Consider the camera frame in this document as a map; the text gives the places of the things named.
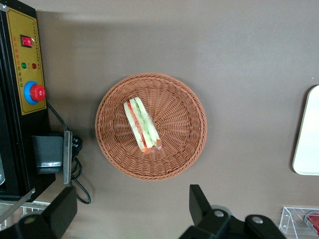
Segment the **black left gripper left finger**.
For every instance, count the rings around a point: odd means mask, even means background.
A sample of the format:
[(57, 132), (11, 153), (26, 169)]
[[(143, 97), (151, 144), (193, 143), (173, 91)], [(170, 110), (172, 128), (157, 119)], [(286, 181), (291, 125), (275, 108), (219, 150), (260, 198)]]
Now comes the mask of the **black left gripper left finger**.
[(66, 187), (41, 214), (24, 217), (15, 226), (18, 239), (60, 239), (77, 214), (74, 187)]

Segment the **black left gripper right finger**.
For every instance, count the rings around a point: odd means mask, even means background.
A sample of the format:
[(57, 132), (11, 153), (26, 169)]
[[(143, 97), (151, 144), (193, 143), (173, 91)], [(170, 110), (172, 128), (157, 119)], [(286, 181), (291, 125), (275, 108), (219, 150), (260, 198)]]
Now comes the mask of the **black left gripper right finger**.
[(235, 218), (226, 207), (211, 206), (201, 187), (189, 187), (189, 211), (193, 220), (181, 239), (284, 239), (274, 222), (262, 215)]

